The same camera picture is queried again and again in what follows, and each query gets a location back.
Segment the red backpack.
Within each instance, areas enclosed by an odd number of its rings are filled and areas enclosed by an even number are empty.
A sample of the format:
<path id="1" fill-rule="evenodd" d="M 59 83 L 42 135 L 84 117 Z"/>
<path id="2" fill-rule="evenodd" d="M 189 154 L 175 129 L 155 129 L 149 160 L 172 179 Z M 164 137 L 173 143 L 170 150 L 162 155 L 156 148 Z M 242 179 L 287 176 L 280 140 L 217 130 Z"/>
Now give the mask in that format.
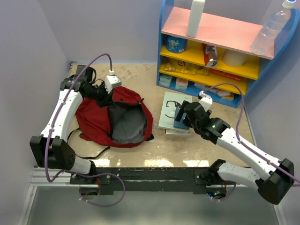
<path id="1" fill-rule="evenodd" d="M 114 89 L 110 106 L 101 103 L 85 98 L 76 110 L 82 139 L 107 149 L 133 148 L 154 139 L 153 116 L 137 92 L 120 86 Z"/>

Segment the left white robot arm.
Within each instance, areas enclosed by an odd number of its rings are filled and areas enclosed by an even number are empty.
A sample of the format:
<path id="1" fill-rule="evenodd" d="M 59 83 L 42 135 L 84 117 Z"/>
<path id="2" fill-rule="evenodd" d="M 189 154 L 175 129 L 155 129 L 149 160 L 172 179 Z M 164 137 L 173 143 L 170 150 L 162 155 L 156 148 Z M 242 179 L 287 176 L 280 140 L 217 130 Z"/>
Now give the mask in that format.
<path id="1" fill-rule="evenodd" d="M 96 85 L 94 68 L 81 65 L 77 72 L 61 82 L 52 116 L 41 134 L 31 137 L 30 148 L 38 167 L 80 173 L 85 183 L 92 184 L 97 179 L 97 172 L 92 169 L 90 160 L 77 156 L 69 146 L 68 131 L 85 98 L 108 106 L 112 104 L 113 89 L 121 85 L 121 80 L 110 71 L 102 83 Z"/>

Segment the blue wallet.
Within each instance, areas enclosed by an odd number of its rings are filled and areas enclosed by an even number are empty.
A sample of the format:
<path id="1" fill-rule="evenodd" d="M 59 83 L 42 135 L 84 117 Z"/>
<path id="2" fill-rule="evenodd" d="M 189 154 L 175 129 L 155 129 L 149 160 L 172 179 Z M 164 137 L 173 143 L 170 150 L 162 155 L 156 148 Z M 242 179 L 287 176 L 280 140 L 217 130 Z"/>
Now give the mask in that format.
<path id="1" fill-rule="evenodd" d="M 183 123 L 185 117 L 186 117 L 186 114 L 183 113 L 183 115 L 182 115 L 180 121 L 174 120 L 173 127 L 174 127 L 174 128 L 179 128 L 179 129 L 184 129 L 184 130 L 189 130 L 189 127 L 186 126 L 186 125 Z"/>

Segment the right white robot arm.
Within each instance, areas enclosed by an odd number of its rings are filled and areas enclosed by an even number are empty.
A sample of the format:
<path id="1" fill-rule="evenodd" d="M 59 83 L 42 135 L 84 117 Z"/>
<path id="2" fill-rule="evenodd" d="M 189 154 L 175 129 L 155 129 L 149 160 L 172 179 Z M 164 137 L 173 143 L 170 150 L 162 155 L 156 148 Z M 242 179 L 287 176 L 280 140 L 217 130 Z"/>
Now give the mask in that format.
<path id="1" fill-rule="evenodd" d="M 202 139 L 230 151 L 248 167 L 217 160 L 209 168 L 210 181 L 214 184 L 232 181 L 255 188 L 264 200 L 278 205 L 295 182 L 293 162 L 287 158 L 279 160 L 263 152 L 222 119 L 211 118 L 211 104 L 210 99 L 192 103 L 183 101 L 175 120 L 183 121 Z"/>

